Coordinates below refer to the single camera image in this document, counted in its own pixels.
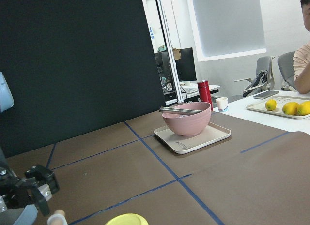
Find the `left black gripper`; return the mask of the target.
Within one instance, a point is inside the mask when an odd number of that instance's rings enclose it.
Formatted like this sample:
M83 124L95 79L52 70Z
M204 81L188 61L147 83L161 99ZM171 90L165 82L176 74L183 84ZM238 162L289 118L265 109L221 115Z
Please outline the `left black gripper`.
M36 208L43 216L49 215L47 202L60 190L55 173L42 165L34 165L24 174ZM20 209L30 204L30 195L23 188L23 180L9 167L0 149L0 210Z

